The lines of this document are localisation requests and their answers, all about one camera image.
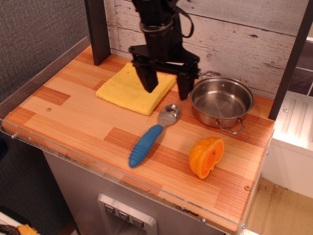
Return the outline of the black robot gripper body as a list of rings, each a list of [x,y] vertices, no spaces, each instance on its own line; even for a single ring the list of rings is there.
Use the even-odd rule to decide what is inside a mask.
[[[140,78],[156,78],[156,73],[165,72],[185,78],[197,78],[200,58],[183,47],[180,21],[160,25],[141,23],[146,44],[131,46],[133,64]]]

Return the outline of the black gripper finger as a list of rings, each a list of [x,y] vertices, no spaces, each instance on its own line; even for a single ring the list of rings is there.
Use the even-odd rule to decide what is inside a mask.
[[[186,100],[188,94],[193,90],[195,77],[192,74],[180,72],[177,75],[177,84],[181,100]]]
[[[150,66],[134,65],[137,75],[148,93],[152,93],[158,85],[157,72],[152,70]]]

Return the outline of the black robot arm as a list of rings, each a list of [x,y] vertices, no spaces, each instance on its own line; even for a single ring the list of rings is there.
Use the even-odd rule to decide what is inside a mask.
[[[191,26],[188,35],[183,35],[179,16],[188,19],[190,16],[175,0],[134,0],[133,4],[140,15],[146,44],[131,46],[129,52],[143,87],[149,93],[156,88],[158,71],[174,74],[180,99],[186,100],[200,72],[200,58],[182,45],[184,38],[193,35],[194,27]]]

